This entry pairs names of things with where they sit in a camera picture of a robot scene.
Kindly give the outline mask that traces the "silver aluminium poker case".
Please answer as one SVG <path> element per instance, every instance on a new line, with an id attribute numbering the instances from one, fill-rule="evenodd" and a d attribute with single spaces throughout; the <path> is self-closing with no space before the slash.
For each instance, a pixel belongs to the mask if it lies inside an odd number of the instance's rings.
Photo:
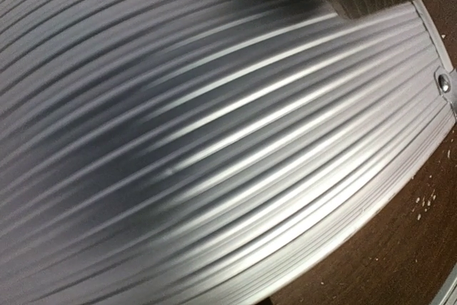
<path id="1" fill-rule="evenodd" d="M 1 302 L 255 304 L 455 120 L 422 0 L 1 0 Z"/>

